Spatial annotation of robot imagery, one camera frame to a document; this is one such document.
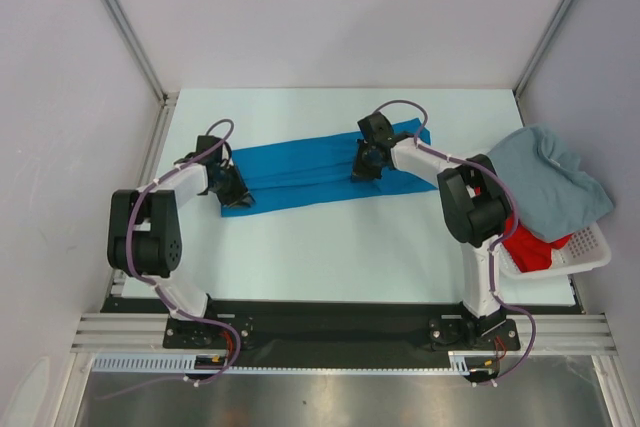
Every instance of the plastic basket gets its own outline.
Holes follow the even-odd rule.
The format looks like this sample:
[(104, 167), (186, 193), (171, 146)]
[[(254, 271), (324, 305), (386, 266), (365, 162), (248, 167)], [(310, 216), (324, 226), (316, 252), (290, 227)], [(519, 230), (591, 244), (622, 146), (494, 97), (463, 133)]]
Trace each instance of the plastic basket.
[(611, 249), (595, 222), (573, 234), (562, 249), (552, 250), (551, 267), (546, 270), (520, 272), (503, 246), (500, 246), (498, 255), (500, 271), (507, 277), (518, 280), (548, 279), (558, 275), (586, 272), (607, 265), (610, 261)]

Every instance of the red garment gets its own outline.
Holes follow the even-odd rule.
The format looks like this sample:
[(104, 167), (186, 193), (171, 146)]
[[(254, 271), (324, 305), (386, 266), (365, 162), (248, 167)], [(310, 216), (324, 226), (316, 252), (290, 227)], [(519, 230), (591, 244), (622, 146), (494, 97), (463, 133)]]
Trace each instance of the red garment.
[[(506, 224), (505, 232), (509, 232), (513, 225), (513, 217), (509, 217)], [(551, 267), (551, 249), (561, 249), (567, 245), (570, 238), (571, 235), (567, 235), (547, 244), (519, 224), (514, 234), (503, 245), (511, 254), (520, 272), (533, 272)]]

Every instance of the white table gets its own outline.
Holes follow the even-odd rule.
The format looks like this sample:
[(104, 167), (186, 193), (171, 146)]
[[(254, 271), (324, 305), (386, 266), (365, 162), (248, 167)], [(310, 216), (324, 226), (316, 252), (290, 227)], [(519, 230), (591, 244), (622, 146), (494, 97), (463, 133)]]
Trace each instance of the white table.
[[(158, 173), (192, 151), (196, 136), (223, 117), (235, 122), (230, 145), (238, 149), (352, 132), (359, 119), (396, 98), (423, 105), (432, 144), (451, 153), (486, 151), (522, 125), (509, 90), (188, 89), (180, 93)], [(393, 106), (385, 115), (399, 122), (419, 112)], [(445, 227), (437, 191), (225, 219), (209, 195), (180, 211), (180, 225), (179, 268), (213, 298), (407, 303), (462, 298), (460, 248)], [(510, 303), (574, 304), (567, 277), (502, 276), (500, 282)], [(153, 295), (132, 279), (123, 289), (126, 297)]]

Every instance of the gray cloth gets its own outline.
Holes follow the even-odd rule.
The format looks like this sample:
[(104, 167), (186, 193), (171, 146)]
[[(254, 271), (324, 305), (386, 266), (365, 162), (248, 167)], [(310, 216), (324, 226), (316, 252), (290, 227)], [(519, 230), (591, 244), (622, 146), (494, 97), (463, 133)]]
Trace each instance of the gray cloth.
[(522, 224), (546, 242), (573, 234), (613, 210), (600, 184), (578, 169), (580, 156), (545, 126), (515, 131), (488, 156), (513, 193)]

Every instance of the gray floor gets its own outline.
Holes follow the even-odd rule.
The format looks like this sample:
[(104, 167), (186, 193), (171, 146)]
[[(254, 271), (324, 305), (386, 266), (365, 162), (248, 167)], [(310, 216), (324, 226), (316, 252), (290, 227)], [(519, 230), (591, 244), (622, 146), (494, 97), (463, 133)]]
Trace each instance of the gray floor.
[(149, 375), (93, 374), (77, 427), (610, 426), (589, 358), (531, 359), (498, 388), (460, 377), (224, 375), (99, 401)]

